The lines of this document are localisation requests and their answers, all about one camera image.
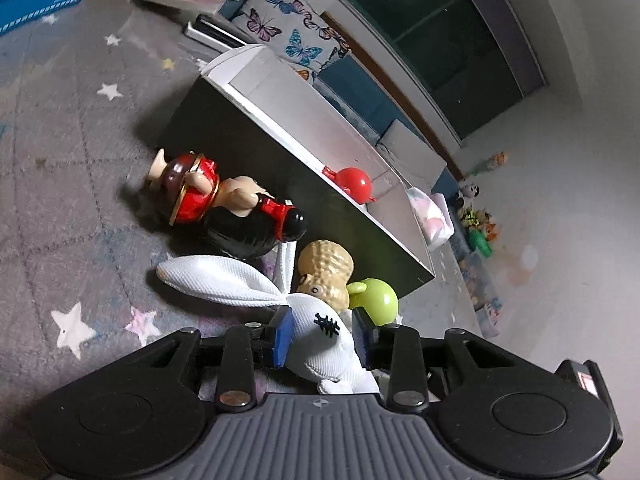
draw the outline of star pattern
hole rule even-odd
[[[96,336],[96,331],[82,322],[82,305],[80,302],[76,303],[66,314],[52,310],[51,316],[60,327],[56,345],[58,348],[68,347],[76,359],[80,360],[80,344]]]
[[[175,70],[175,63],[171,58],[166,58],[162,60],[162,68],[164,70]]]
[[[146,340],[149,336],[160,335],[160,330],[154,325],[154,317],[157,311],[142,312],[135,307],[131,308],[131,322],[125,327],[125,330],[138,336],[140,344],[146,346]]]
[[[49,14],[48,16],[42,17],[42,23],[49,23],[49,25],[53,25],[57,20],[58,19],[55,14]]]
[[[107,42],[107,45],[116,45],[118,46],[122,41],[122,38],[116,38],[113,34],[104,37],[104,41]]]
[[[102,88],[100,88],[97,92],[98,95],[105,95],[109,101],[112,101],[116,97],[124,97],[120,92],[118,92],[118,85],[107,85],[102,83]]]

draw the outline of plastic bag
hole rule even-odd
[[[417,187],[409,188],[406,194],[428,247],[440,247],[454,233],[444,195],[429,196]]]

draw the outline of red toy ball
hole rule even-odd
[[[335,182],[355,202],[362,205],[367,200],[373,200],[371,195],[371,179],[364,171],[358,168],[344,168],[333,171],[327,166],[322,170],[327,177]]]

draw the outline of screw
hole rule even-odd
[[[229,390],[220,395],[220,402],[227,406],[246,406],[251,402],[251,395],[241,390]]]
[[[420,406],[424,402],[424,395],[415,390],[403,390],[394,395],[394,402],[401,406]]]

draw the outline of green toy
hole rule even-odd
[[[376,325],[396,321],[398,315],[398,297],[388,283],[376,278],[367,278],[361,282],[347,285],[349,308],[363,306]]]
[[[491,247],[486,241],[486,238],[482,234],[482,231],[479,231],[477,229],[469,231],[468,242],[472,250],[477,249],[485,258],[488,258],[493,253]]]

